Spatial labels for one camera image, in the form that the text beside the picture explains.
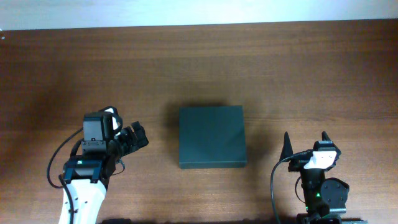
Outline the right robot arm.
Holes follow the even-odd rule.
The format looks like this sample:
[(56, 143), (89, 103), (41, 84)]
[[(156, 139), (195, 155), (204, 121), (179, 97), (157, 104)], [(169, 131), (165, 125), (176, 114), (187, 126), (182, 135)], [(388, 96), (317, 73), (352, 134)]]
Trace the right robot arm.
[(296, 223), (366, 223), (360, 218), (343, 219), (346, 213), (349, 185), (337, 178), (326, 178), (325, 173), (336, 166), (341, 156), (340, 149), (322, 132), (322, 139), (316, 141), (311, 149), (294, 153), (288, 133), (284, 133), (284, 143), (278, 163), (274, 166), (271, 175), (283, 162), (289, 164), (289, 172), (298, 172), (300, 177), (296, 180), (301, 184), (305, 204), (305, 213), (299, 213)]

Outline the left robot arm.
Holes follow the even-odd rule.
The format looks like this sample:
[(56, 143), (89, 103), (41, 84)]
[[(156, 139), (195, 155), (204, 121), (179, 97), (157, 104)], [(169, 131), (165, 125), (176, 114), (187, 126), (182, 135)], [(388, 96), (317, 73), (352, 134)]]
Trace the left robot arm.
[(140, 122), (124, 128), (115, 107), (84, 115), (83, 138), (72, 148), (58, 177), (63, 189), (58, 222), (95, 223), (116, 165), (148, 144)]

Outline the black box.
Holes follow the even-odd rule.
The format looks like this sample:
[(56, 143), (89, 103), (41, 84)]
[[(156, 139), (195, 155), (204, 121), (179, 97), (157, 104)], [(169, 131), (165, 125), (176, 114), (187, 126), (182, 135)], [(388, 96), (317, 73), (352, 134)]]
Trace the black box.
[(242, 168), (247, 163), (242, 106), (180, 108), (181, 169)]

